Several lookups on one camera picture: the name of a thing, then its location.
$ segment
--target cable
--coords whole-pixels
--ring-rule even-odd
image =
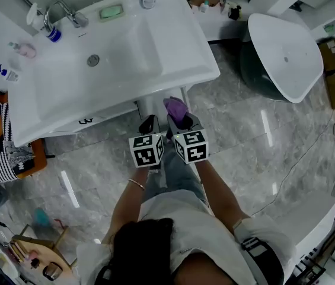
[[[327,125],[326,127],[324,128],[324,131],[322,133],[319,134],[319,136],[316,138],[315,142],[308,148],[308,150],[298,159],[298,161],[291,167],[290,171],[287,173],[287,175],[285,176],[285,178],[283,178],[283,181],[281,181],[280,183],[280,186],[279,186],[279,189],[278,189],[278,192],[277,194],[275,195],[275,198],[270,202],[268,203],[267,205],[265,205],[262,209],[259,209],[257,212],[253,213],[251,216],[254,216],[256,215],[257,213],[261,212],[262,210],[264,210],[267,206],[273,204],[276,199],[278,198],[278,195],[279,195],[279,192],[283,186],[283,182],[286,180],[286,178],[288,178],[288,176],[290,175],[291,171],[295,168],[295,166],[301,161],[301,159],[310,151],[310,149],[312,149],[312,147],[317,143],[317,141],[320,139],[320,137],[326,132],[327,128],[328,128],[328,125],[330,123],[330,121],[332,120],[332,117],[333,117],[333,112],[332,111],[332,115],[330,117],[330,119],[328,120],[327,122]]]
[[[4,228],[8,228],[9,231],[10,231],[13,235],[15,235],[14,232],[13,232],[13,231],[12,231],[6,224],[4,224],[4,223],[1,222],[1,221],[0,221],[0,226],[1,226],[1,227],[4,227]]]
[[[137,111],[138,111],[139,119],[142,119],[141,112],[139,111],[139,106],[138,106],[138,102],[137,102],[137,100],[134,101],[134,103],[135,103],[135,105],[137,106]]]

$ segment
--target bracelet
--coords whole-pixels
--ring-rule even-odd
[[[139,182],[136,182],[134,179],[129,179],[129,182],[135,183],[138,187],[140,187],[142,190],[145,190],[145,187],[142,186]]]

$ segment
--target sink drain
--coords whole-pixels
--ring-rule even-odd
[[[90,67],[94,67],[95,65],[98,64],[100,60],[100,57],[98,55],[91,55],[90,57],[88,57],[87,59],[87,64],[90,66]]]

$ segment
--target dark hair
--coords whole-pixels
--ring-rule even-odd
[[[95,285],[172,285],[170,250],[174,221],[170,218],[130,222],[113,239],[112,258]]]

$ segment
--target white cabinet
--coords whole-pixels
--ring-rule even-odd
[[[108,119],[116,116],[129,113],[137,109],[137,105],[134,102],[124,102],[99,112],[87,115],[82,119],[67,123],[66,125],[60,126],[53,132],[50,132],[43,137],[62,136],[74,134],[80,130],[86,129],[89,126],[99,124],[100,122],[107,121]]]

